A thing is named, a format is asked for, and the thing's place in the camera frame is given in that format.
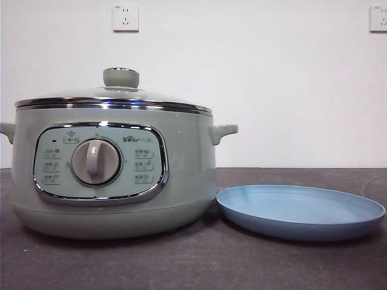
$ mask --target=dark countertop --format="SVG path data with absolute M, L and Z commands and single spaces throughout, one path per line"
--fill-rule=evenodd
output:
M 217 170 L 218 189 L 243 184 L 323 187 L 387 206 L 387 169 Z M 214 203 L 196 222 L 121 240 L 68 240 L 23 226 L 1 170 L 1 289 L 387 289 L 387 219 L 337 243 L 290 242 L 225 220 Z

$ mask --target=round plate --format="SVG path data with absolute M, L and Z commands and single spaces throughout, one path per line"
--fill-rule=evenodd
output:
M 345 192 L 294 185 L 245 185 L 219 192 L 228 219 L 256 233 L 282 239 L 328 242 L 363 236 L 386 210 Z

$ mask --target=glass lid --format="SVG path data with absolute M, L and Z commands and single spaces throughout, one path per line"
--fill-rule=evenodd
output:
M 147 109 L 212 116 L 209 108 L 156 92 L 138 89 L 139 73 L 128 68 L 103 71 L 105 87 L 55 92 L 16 102 L 17 110 L 48 108 Z

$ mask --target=mint green pot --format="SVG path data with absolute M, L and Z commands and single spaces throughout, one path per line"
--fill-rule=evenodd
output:
M 238 127 L 137 89 L 133 70 L 107 69 L 104 81 L 19 101 L 16 124 L 1 123 L 14 146 L 18 218 L 72 239 L 136 237 L 199 218 L 215 198 L 214 146 Z

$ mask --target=electrical socket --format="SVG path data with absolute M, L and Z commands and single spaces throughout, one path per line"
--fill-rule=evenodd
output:
M 138 31 L 138 5 L 114 5 L 113 31 Z
M 369 8 L 369 31 L 387 32 L 387 5 L 373 5 Z

